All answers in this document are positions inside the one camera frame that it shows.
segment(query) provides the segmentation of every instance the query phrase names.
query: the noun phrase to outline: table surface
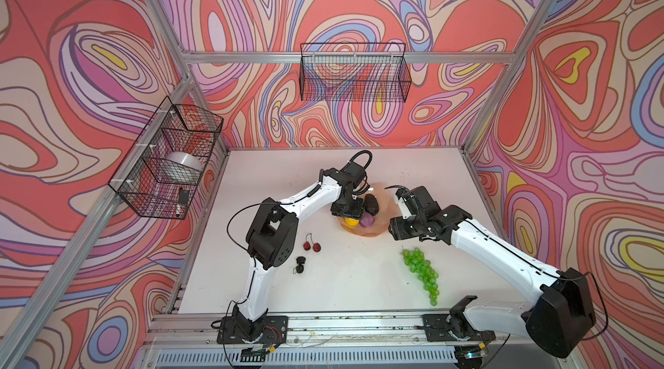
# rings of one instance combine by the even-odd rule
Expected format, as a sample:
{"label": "table surface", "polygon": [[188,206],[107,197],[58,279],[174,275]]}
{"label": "table surface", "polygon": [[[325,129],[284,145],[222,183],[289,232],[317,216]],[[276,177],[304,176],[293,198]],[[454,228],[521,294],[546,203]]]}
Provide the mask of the table surface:
{"label": "table surface", "polygon": [[[495,233],[489,214],[456,148],[374,149],[370,183],[426,186],[441,207],[456,204]],[[219,193],[203,234],[179,313],[224,313],[243,295],[248,256],[226,234],[239,209],[291,196],[318,180],[321,168],[341,168],[357,150],[235,150],[230,152]],[[242,245],[258,207],[237,215],[230,226]],[[311,232],[322,250],[304,251]],[[271,313],[431,309],[428,293],[403,264],[400,251],[419,247],[440,274],[436,308],[450,308],[466,295],[494,301],[523,296],[477,259],[442,241],[394,241],[389,232],[364,238],[345,232],[327,207],[299,224],[295,250],[274,278]],[[293,274],[305,256],[303,274]]]}

